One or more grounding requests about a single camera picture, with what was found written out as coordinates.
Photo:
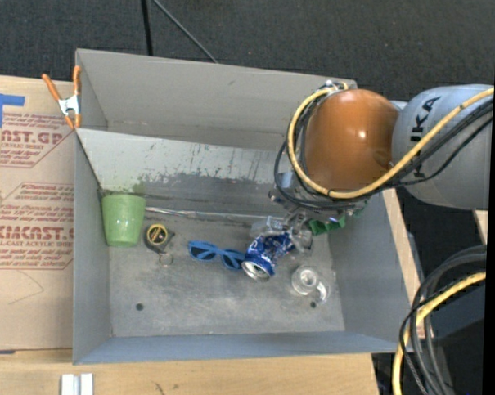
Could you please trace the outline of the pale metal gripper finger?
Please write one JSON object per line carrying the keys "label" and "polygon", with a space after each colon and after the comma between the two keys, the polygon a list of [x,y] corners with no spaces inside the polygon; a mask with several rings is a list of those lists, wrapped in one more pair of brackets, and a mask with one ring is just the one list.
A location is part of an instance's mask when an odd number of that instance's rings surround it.
{"label": "pale metal gripper finger", "polygon": [[250,236],[257,238],[259,236],[279,236],[286,231],[285,221],[281,218],[268,216],[253,223],[250,229]]}
{"label": "pale metal gripper finger", "polygon": [[299,253],[306,254],[312,248],[313,232],[306,228],[291,228],[290,241]]}

